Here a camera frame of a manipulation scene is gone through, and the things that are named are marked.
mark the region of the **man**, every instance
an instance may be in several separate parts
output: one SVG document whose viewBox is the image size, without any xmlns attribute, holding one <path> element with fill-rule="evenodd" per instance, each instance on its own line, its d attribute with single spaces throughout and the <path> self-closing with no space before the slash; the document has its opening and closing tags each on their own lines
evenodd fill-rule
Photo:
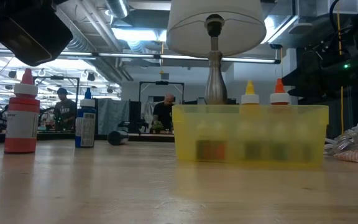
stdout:
<svg viewBox="0 0 358 224">
<path fill-rule="evenodd" d="M 171 130 L 172 125 L 172 105 L 175 97 L 172 94 L 166 94 L 164 101 L 154 106 L 153 121 L 161 121 L 164 129 Z"/>
<path fill-rule="evenodd" d="M 60 124 L 56 125 L 56 130 L 63 131 L 64 129 L 73 129 L 77 105 L 74 101 L 67 98 L 66 89 L 59 88 L 57 95 L 59 96 L 60 102 L 55 105 L 54 114 L 55 116 L 59 116 L 60 114 L 61 121 Z"/>
</svg>

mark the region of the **workbench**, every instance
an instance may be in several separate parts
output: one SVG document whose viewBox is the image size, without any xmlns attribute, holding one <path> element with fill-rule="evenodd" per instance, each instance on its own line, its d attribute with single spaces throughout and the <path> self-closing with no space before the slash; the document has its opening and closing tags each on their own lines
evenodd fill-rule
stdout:
<svg viewBox="0 0 358 224">
<path fill-rule="evenodd" d="M 4 155 L 0 223 L 358 223 L 358 164 L 308 170 L 178 162 L 174 143 Z"/>
</svg>

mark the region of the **translucent yellow container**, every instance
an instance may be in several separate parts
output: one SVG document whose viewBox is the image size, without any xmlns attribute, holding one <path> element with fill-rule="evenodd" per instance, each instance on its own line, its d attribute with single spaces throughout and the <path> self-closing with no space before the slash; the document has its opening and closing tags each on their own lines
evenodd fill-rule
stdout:
<svg viewBox="0 0 358 224">
<path fill-rule="evenodd" d="M 327 106 L 176 105 L 177 158 L 318 166 Z"/>
</svg>

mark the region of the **black cap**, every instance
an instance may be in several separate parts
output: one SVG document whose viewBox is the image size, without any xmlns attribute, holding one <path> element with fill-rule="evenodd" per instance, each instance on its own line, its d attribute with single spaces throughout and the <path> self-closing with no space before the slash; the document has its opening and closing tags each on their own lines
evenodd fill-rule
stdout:
<svg viewBox="0 0 358 224">
<path fill-rule="evenodd" d="M 58 94 L 58 95 L 67 95 L 67 90 L 66 90 L 65 88 L 60 87 L 60 88 L 57 90 L 57 94 Z"/>
</svg>

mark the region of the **bottle label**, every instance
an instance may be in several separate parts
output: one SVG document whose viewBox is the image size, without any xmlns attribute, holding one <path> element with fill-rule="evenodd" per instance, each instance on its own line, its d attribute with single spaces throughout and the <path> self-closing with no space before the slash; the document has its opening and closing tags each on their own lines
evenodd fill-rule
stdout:
<svg viewBox="0 0 358 224">
<path fill-rule="evenodd" d="M 94 142 L 94 124 L 96 114 L 84 113 L 82 118 L 77 118 L 75 121 L 75 136 L 81 138 L 81 146 L 93 146 Z"/>
<path fill-rule="evenodd" d="M 28 111 L 8 111 L 6 138 L 36 138 L 38 113 Z"/>
</svg>

